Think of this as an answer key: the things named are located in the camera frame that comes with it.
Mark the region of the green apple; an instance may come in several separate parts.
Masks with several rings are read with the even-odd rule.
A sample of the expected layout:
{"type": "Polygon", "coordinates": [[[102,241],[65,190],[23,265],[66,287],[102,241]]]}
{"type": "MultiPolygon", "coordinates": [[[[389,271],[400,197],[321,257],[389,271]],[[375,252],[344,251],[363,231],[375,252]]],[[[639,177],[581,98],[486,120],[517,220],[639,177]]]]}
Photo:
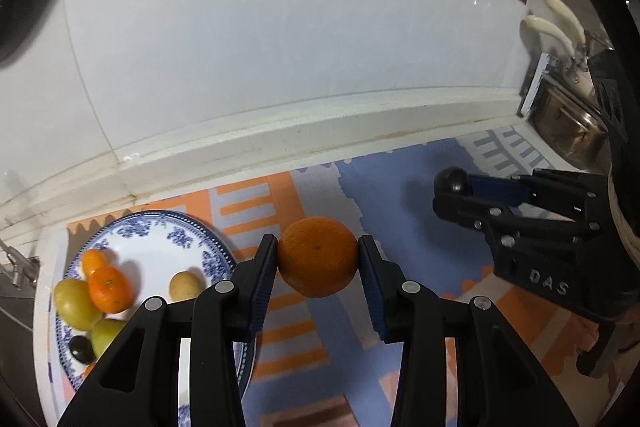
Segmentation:
{"type": "Polygon", "coordinates": [[[89,285],[84,280],[59,281],[53,291],[53,300],[61,320],[78,331],[91,331],[103,317],[103,312],[92,302],[89,285]]]}
{"type": "Polygon", "coordinates": [[[102,319],[94,325],[90,332],[90,341],[97,359],[102,357],[125,325],[125,321],[116,319],[102,319]]]}

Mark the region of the dark plum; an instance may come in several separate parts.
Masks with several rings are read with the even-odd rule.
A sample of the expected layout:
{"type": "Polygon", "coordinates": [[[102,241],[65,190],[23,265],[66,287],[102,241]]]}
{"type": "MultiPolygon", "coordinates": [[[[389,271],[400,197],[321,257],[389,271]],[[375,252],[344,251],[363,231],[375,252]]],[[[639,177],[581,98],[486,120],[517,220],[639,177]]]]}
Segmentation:
{"type": "Polygon", "coordinates": [[[90,365],[96,361],[92,343],[86,336],[73,336],[70,338],[67,347],[72,357],[81,364],[90,365]]]}
{"type": "Polygon", "coordinates": [[[434,179],[434,195],[472,196],[473,187],[468,173],[460,167],[449,167],[437,173],[434,179]]]}

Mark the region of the small yellow fruit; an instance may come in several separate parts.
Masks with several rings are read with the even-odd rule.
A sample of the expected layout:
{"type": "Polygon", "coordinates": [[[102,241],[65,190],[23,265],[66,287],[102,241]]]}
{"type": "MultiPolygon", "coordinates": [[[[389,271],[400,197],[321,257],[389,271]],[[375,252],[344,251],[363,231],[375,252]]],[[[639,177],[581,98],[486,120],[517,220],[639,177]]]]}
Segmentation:
{"type": "Polygon", "coordinates": [[[190,271],[176,273],[169,282],[169,297],[174,303],[191,300],[198,297],[204,291],[204,283],[201,277],[190,271]]]}

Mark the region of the orange tangerine small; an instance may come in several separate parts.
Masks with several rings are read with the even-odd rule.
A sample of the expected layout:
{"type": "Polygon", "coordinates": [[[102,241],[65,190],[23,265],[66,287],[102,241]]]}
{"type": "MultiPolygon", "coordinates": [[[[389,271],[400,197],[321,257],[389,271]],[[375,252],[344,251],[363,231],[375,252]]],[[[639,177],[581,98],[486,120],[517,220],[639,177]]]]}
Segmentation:
{"type": "Polygon", "coordinates": [[[110,262],[108,261],[106,254],[99,249],[88,249],[80,258],[80,266],[82,273],[84,273],[87,280],[93,276],[96,270],[107,267],[110,262]]]}

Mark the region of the stainless steel pot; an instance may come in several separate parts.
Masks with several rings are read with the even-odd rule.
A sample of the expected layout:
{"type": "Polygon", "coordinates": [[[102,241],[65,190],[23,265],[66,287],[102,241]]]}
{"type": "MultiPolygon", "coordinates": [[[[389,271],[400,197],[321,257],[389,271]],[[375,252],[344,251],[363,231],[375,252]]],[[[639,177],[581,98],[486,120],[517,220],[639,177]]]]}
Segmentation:
{"type": "Polygon", "coordinates": [[[528,120],[555,153],[582,170],[597,164],[608,139],[597,109],[552,78],[541,80],[528,120]]]}

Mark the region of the metal dish rack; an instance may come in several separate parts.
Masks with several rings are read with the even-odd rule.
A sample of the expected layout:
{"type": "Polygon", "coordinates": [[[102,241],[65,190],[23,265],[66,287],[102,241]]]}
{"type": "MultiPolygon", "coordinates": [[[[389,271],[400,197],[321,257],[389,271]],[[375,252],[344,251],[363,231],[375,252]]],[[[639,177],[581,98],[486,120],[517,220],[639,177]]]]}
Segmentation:
{"type": "Polygon", "coordinates": [[[530,75],[529,80],[527,80],[524,84],[523,98],[521,101],[521,105],[518,108],[518,115],[526,119],[529,124],[530,121],[528,120],[528,114],[530,112],[530,109],[532,108],[533,101],[538,92],[540,82],[544,78],[552,78],[558,83],[561,83],[565,89],[572,91],[574,95],[579,96],[579,98],[597,109],[596,106],[594,106],[591,102],[588,102],[582,95],[579,95],[572,87],[570,87],[570,84],[565,78],[564,69],[560,60],[548,53],[543,53],[539,57],[533,74],[530,75]]]}

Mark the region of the blue white porcelain plate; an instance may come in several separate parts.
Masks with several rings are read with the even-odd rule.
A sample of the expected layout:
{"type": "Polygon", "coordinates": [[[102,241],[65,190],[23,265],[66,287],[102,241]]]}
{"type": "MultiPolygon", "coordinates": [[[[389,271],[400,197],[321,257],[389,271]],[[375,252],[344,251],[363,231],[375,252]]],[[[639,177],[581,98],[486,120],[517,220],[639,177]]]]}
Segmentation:
{"type": "MultiPolygon", "coordinates": [[[[178,211],[146,210],[118,218],[83,239],[56,262],[53,282],[82,280],[81,257],[90,249],[103,251],[126,275],[135,307],[153,296],[170,301],[169,282],[178,272],[190,271],[205,286],[212,286],[230,279],[238,264],[222,237],[202,221],[178,211]]],[[[52,421],[58,421],[84,382],[87,365],[76,360],[68,347],[83,332],[68,325],[54,303],[49,305],[48,333],[52,421]]]]}

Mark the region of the slim chrome water faucet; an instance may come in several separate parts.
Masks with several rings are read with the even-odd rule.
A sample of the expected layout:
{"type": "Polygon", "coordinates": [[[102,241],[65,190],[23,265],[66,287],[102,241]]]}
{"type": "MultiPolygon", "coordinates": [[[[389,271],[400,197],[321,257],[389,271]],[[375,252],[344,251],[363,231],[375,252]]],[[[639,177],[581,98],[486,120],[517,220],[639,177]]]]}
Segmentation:
{"type": "Polygon", "coordinates": [[[16,289],[22,289],[25,285],[36,288],[40,262],[37,257],[25,257],[21,251],[0,241],[1,250],[6,255],[11,268],[1,265],[1,274],[4,275],[16,289]]]}

